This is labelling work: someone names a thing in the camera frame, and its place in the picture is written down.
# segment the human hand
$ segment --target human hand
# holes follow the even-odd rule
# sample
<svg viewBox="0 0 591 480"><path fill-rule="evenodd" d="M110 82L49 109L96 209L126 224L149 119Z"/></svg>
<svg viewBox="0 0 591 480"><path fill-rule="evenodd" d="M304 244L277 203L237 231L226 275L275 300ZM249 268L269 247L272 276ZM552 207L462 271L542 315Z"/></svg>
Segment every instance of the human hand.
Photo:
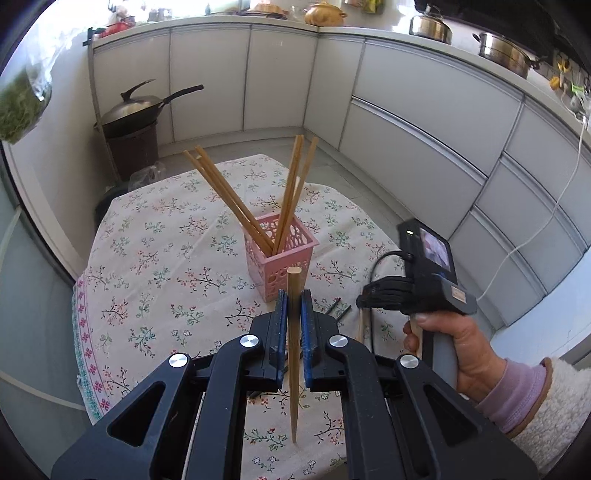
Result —
<svg viewBox="0 0 591 480"><path fill-rule="evenodd" d="M484 400L501 380L507 361L493 351L476 322L452 312L418 313L415 320L423 330L453 337L457 353L457 390L476 402ZM407 334L405 348L416 353L419 339L412 333L410 322L402 331Z"/></svg>

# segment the wok lid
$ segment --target wok lid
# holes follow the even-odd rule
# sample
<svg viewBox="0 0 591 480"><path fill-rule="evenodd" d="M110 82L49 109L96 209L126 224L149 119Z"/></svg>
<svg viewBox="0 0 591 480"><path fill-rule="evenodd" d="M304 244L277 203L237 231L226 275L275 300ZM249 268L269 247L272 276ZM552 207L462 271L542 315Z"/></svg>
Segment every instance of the wok lid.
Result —
<svg viewBox="0 0 591 480"><path fill-rule="evenodd" d="M151 106L161 104L163 100L155 95L146 95L131 98L131 94L135 90L137 90L142 85L145 85L146 83L153 82L154 80L155 79L146 80L135 85L134 87L131 87L126 92L121 93L121 98L123 99L123 102L118 103L111 110L105 113L100 119L101 123L103 125L110 124L111 122L119 120L123 117L132 115L135 112L139 112Z"/></svg>

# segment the floor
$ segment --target floor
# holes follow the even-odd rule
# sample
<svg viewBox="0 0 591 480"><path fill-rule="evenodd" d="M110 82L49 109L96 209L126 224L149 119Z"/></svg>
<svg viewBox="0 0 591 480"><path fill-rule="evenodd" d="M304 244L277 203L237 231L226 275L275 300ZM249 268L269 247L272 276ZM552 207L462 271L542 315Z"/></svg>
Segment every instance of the floor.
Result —
<svg viewBox="0 0 591 480"><path fill-rule="evenodd" d="M308 146L309 142L306 141L304 152L307 151ZM215 163L262 153L289 167L292 147L293 138L274 138L210 147L207 153ZM160 160L166 166L167 176L178 175L193 169L192 164L182 154L171 155ZM333 187L348 199L353 200L378 227L396 244L398 243L396 225L402 222L402 219L359 179L319 148L316 149L314 163L306 181Z"/></svg>

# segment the wok handle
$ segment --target wok handle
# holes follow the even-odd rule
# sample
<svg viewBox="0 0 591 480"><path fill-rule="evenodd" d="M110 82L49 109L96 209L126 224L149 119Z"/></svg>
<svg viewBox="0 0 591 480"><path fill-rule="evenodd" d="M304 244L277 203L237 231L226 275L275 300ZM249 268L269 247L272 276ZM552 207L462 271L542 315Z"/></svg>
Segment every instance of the wok handle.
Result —
<svg viewBox="0 0 591 480"><path fill-rule="evenodd" d="M129 90L127 90L127 92L121 93L121 98L123 99L124 102L129 101L131 94L134 93L139 87L141 87L142 85L145 85L146 83L153 82L154 80L155 79L150 79L150 80L146 80L142 83L138 83L135 87L131 87Z"/></svg>
<svg viewBox="0 0 591 480"><path fill-rule="evenodd" d="M162 106L172 102L175 98L178 98L181 95L187 95L188 93L197 92L198 90L203 90L203 85L195 85L194 87L188 87L179 90L178 92L174 92L172 95L169 95L164 100L162 100Z"/></svg>

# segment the golden pot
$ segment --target golden pot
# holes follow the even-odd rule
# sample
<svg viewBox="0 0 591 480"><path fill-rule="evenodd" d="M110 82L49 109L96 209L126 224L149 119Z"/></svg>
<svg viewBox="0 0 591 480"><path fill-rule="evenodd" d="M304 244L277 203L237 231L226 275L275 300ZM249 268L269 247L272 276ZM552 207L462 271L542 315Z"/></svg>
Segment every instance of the golden pot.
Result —
<svg viewBox="0 0 591 480"><path fill-rule="evenodd" d="M321 2L310 7L304 16L304 21L308 25L317 27L342 27L346 16L347 14L339 7Z"/></svg>

